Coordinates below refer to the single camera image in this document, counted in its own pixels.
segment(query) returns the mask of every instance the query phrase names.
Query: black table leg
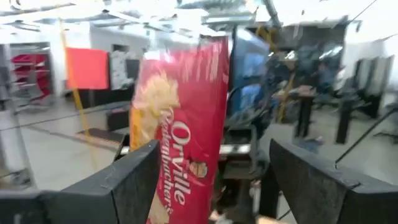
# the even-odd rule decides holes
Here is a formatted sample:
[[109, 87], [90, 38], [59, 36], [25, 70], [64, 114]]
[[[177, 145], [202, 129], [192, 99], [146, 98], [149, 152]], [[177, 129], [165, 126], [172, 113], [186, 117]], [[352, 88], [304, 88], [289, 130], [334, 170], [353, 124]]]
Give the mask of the black table leg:
[[311, 113], [312, 113], [312, 105], [313, 105], [313, 98], [304, 98], [303, 100], [303, 138], [308, 136], [310, 131], [310, 123], [311, 123]]
[[343, 100], [340, 108], [340, 120], [338, 123], [336, 143], [345, 144], [347, 142], [349, 123], [353, 112], [353, 100]]
[[295, 129], [296, 138], [305, 138], [308, 136], [311, 123], [313, 97], [303, 97], [300, 100], [300, 111], [298, 113], [298, 123]]

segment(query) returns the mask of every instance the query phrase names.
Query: black monitor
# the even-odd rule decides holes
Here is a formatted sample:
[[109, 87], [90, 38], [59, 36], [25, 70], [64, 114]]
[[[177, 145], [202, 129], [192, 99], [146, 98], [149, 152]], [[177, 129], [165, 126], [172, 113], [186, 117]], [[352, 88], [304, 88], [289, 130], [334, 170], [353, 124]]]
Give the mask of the black monitor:
[[139, 73], [139, 60], [138, 59], [127, 59], [126, 60], [126, 73], [128, 78], [137, 80]]
[[[266, 75], [269, 45], [259, 36], [243, 28], [235, 28], [230, 55], [229, 90], [260, 80]], [[254, 103], [261, 92], [260, 84], [248, 85], [237, 91], [228, 105], [228, 115], [243, 110]]]

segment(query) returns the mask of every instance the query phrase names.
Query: computer monitor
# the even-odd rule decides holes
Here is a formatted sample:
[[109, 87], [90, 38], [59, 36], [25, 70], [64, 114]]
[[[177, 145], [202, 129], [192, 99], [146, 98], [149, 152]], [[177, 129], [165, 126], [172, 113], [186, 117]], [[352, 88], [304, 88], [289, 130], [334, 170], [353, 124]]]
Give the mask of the computer monitor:
[[[266, 62], [269, 58], [269, 45], [252, 32], [236, 28], [233, 35], [233, 50], [231, 53], [231, 66], [229, 79], [230, 91], [245, 83], [252, 82], [266, 75]], [[230, 114], [251, 106], [255, 97], [261, 92], [260, 84], [245, 86], [236, 92], [232, 99]]]

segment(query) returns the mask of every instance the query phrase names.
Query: black stand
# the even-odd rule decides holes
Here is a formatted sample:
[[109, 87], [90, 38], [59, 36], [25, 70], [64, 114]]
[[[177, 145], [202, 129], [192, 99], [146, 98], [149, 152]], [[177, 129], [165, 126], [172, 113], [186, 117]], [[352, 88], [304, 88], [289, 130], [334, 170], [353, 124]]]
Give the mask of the black stand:
[[298, 114], [298, 123], [295, 129], [296, 138], [305, 138], [308, 136], [311, 123], [311, 113], [314, 96], [300, 96], [300, 111]]
[[346, 144], [349, 122], [351, 121], [351, 113], [353, 111], [354, 101], [351, 98], [344, 99], [340, 108], [340, 121], [338, 123], [336, 143]]
[[271, 166], [261, 178], [259, 215], [277, 218], [279, 201], [279, 184]]

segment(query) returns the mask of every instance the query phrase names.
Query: ceiling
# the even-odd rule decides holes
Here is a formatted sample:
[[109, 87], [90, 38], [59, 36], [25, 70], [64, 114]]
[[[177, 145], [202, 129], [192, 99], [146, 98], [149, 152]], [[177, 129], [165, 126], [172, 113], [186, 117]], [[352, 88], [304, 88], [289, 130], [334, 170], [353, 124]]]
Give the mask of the ceiling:
[[[331, 2], [336, 1], [341, 0], [275, 0], [275, 5], [272, 0], [0, 0], [0, 24], [14, 27], [49, 25], [61, 17], [65, 23], [89, 22], [102, 28], [123, 30], [125, 26], [139, 24], [146, 29], [182, 35], [216, 35], [220, 30], [230, 30], [235, 24], [278, 26], [300, 20], [339, 21], [349, 13], [348, 10], [333, 10], [335, 15], [329, 17], [325, 11], [320, 12], [322, 7], [330, 9]], [[356, 2], [356, 7], [361, 9], [359, 0], [350, 2]]]

